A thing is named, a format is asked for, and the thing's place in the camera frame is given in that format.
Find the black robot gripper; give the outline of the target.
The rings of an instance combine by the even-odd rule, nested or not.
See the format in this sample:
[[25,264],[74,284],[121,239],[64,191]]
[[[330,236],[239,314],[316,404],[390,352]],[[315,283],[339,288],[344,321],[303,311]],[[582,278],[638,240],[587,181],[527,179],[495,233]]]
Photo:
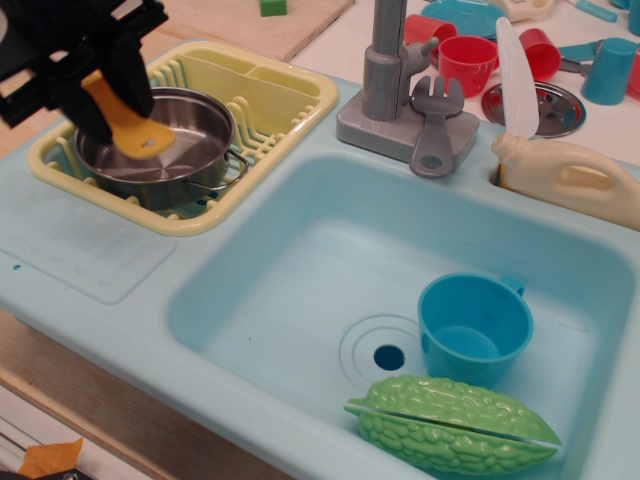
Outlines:
[[101,72],[117,96],[143,118],[154,106],[140,53],[142,39],[167,21],[160,1],[139,1],[118,15],[121,1],[4,1],[1,78],[32,77],[1,98],[9,127],[43,108],[60,110],[97,144],[111,144],[112,131],[81,86]]

